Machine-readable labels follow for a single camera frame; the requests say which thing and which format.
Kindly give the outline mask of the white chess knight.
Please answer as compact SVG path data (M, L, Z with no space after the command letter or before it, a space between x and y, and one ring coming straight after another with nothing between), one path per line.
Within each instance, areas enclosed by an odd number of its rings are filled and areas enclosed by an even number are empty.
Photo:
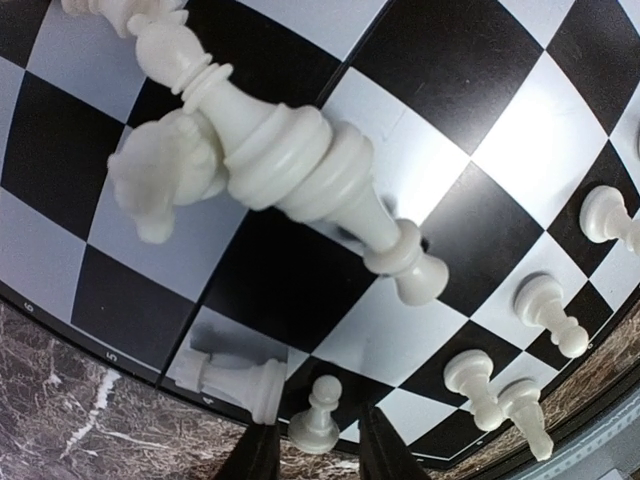
M187 206L222 192L229 174L213 125L200 112L176 109L135 128L108 158L118 206L133 220L139 238L166 242L176 206Z

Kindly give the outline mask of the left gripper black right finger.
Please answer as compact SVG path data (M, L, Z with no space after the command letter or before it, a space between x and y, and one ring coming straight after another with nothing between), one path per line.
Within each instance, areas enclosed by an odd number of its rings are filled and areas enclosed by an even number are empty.
M361 479L424 479L425 470L418 464L398 432L376 406L360 409L359 475Z

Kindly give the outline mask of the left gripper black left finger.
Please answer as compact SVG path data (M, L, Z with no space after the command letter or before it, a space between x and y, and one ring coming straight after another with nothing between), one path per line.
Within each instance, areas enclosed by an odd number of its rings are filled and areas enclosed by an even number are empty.
M227 478L278 479L279 474L279 427L250 425L227 460Z

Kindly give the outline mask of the white chess king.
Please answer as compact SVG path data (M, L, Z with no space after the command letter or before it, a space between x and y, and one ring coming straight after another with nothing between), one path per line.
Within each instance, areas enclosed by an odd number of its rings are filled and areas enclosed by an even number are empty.
M73 16L103 16L121 38L138 36L152 23L184 25L189 12L183 1L172 0L62 0L63 10Z

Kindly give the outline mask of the black and white chessboard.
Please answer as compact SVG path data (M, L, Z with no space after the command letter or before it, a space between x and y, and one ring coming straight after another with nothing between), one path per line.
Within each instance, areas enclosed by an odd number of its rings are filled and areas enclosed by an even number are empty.
M450 470L449 390L565 386L639 299L635 1L5 1L1 296L248 423L337 377Z

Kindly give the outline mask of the white chess queen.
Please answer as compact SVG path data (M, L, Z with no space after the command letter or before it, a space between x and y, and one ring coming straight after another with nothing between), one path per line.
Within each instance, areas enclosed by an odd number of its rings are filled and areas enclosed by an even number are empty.
M415 222L387 211L373 186L373 157L368 137L338 123L320 162L278 208L296 222L322 220L348 231L363 244L369 271L392 278L404 304L425 305L446 288L448 266L424 252Z

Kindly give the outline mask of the white chess rook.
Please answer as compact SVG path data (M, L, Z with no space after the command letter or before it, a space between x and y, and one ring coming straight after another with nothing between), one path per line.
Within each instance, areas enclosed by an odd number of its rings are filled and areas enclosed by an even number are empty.
M184 350L174 360L179 388L209 394L215 390L238 403L260 425L275 425L286 379L287 365L276 358L246 368L215 365L212 355Z

